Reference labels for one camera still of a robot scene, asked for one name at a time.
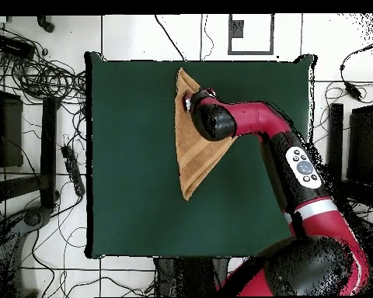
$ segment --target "green table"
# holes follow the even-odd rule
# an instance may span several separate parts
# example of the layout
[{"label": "green table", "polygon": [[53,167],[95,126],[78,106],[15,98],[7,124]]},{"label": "green table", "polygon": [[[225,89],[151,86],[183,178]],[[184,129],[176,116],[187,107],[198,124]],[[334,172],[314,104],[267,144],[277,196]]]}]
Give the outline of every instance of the green table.
[{"label": "green table", "polygon": [[240,137],[190,201],[183,199],[174,133],[176,74],[184,68],[226,102],[275,103],[306,136],[313,56],[295,64],[90,58],[92,257],[244,256],[290,236],[253,136]]}]

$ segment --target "electronic device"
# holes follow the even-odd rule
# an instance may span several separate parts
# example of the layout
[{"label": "electronic device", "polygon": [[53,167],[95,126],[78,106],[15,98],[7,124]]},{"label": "electronic device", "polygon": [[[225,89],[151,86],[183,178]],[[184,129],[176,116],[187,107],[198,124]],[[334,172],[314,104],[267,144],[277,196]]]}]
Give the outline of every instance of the electronic device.
[{"label": "electronic device", "polygon": [[343,104],[333,103],[329,107],[329,137],[327,144],[327,164],[330,174],[341,180],[343,169]]},{"label": "electronic device", "polygon": [[350,115],[347,178],[373,185],[373,105],[353,109]]},{"label": "electronic device", "polygon": [[32,60],[36,48],[26,42],[0,35],[0,52],[22,59]]},{"label": "electronic device", "polygon": [[66,145],[61,147],[62,156],[65,161],[66,171],[69,174],[69,178],[73,182],[75,187],[75,193],[77,196],[82,197],[85,195],[85,187],[78,169],[78,162],[75,156],[75,152],[71,149],[70,146]]}]

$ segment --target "robot control buttons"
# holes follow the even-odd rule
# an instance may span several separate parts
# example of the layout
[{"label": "robot control buttons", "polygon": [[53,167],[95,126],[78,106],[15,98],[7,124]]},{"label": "robot control buttons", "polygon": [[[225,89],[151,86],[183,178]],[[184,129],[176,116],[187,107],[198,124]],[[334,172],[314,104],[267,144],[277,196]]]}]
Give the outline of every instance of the robot control buttons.
[{"label": "robot control buttons", "polygon": [[295,178],[302,186],[308,189],[317,189],[322,185],[321,179],[305,150],[300,147],[291,147],[285,156],[295,174]]},{"label": "robot control buttons", "polygon": [[314,167],[308,161],[300,161],[297,163],[297,170],[300,174],[309,175],[314,171]]}]

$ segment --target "white tile floor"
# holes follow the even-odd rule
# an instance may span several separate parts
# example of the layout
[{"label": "white tile floor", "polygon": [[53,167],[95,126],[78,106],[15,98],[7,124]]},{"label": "white tile floor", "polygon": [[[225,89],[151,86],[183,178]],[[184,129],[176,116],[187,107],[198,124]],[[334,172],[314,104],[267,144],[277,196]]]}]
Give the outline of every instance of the white tile floor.
[{"label": "white tile floor", "polygon": [[[181,16],[159,16],[159,20],[167,29],[183,56],[189,61],[198,61],[206,56],[206,61],[262,61],[279,60],[293,61],[301,54],[316,54],[319,57],[315,68],[315,124],[323,109],[326,108],[324,97],[329,82],[340,80],[339,66],[341,61],[352,51],[357,50],[373,42],[373,24],[370,21],[362,22],[359,15],[337,14],[276,14],[274,29],[274,54],[263,56],[235,56],[228,55],[228,15],[226,14],[193,14]],[[234,19],[244,19],[249,31],[245,31],[245,38],[255,40],[260,31],[269,29],[268,19],[260,19],[260,16],[238,15]],[[53,16],[55,25],[53,33],[45,33],[38,25],[35,17],[12,17],[12,21],[6,24],[6,28],[38,41],[48,49],[49,60],[62,61],[73,67],[75,73],[85,70],[83,54],[85,51],[98,51],[107,60],[179,60],[180,55],[168,41],[161,27],[155,21],[153,15],[146,16]],[[203,22],[202,51],[200,54],[200,22]],[[265,40],[260,41],[261,47],[266,47]],[[351,81],[373,81],[373,51],[367,54],[358,54],[346,63],[344,76]],[[13,86],[11,78],[5,80],[7,86]],[[368,98],[371,99],[373,90],[368,89]],[[349,96],[340,99],[347,112],[360,107],[359,102]],[[77,105],[67,106],[74,113]],[[32,124],[41,123],[41,108],[38,106],[24,106],[23,116]],[[64,135],[72,136],[74,128],[71,122],[71,114],[61,108],[58,111],[58,143],[63,144]],[[345,117],[344,126],[349,123]],[[23,131],[35,130],[40,135],[39,127],[31,126],[23,121]],[[319,127],[314,131],[314,140],[325,136],[326,131]],[[84,163],[84,142],[77,143],[76,152],[79,153],[79,162]],[[33,133],[23,135],[23,147],[30,157],[32,165],[37,172],[40,170],[40,140]],[[326,138],[317,143],[317,148],[326,160]],[[347,156],[343,159],[344,174]],[[6,178],[15,178],[31,173],[27,163],[21,168],[7,168]],[[81,173],[85,173],[85,167],[81,166]],[[57,161],[57,189],[68,182],[68,176],[60,152]],[[76,201],[71,184],[67,184],[62,191],[61,208],[64,209]],[[27,196],[11,199],[2,204],[2,212],[7,215],[23,208],[27,202],[38,196],[31,193]],[[58,230],[58,221],[61,223],[67,213],[60,218],[54,218],[40,232],[37,243],[37,257],[54,269],[55,279],[47,295],[63,297],[59,289],[62,269],[67,269],[66,293],[70,297],[97,297],[97,296],[122,296],[127,290],[116,286],[108,279],[103,279],[89,286],[78,286],[98,280],[100,277],[108,277],[115,282],[129,286],[133,289],[145,289],[153,279],[154,265],[150,258],[133,257],[105,257],[101,260],[91,260],[84,256],[84,248],[67,246],[64,259],[65,241]],[[65,238],[77,227],[86,226],[85,200],[73,209],[66,222],[61,226],[61,232]],[[31,234],[23,249],[22,275],[26,288],[38,288],[41,293],[51,281],[52,274],[38,265],[30,255],[31,247],[36,239],[36,234]],[[75,231],[69,242],[76,246],[85,244],[85,229]],[[231,260],[229,271],[236,268],[241,258]]]}]

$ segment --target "brown towel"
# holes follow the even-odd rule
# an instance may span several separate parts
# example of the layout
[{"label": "brown towel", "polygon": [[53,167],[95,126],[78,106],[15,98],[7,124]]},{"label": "brown towel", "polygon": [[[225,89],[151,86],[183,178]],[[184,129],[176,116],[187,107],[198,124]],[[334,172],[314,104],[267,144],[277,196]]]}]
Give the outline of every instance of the brown towel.
[{"label": "brown towel", "polygon": [[183,105],[186,92],[197,92],[200,86],[181,68],[176,87],[176,152],[181,191],[187,201],[236,138],[228,137],[218,142],[205,140],[195,129]]}]

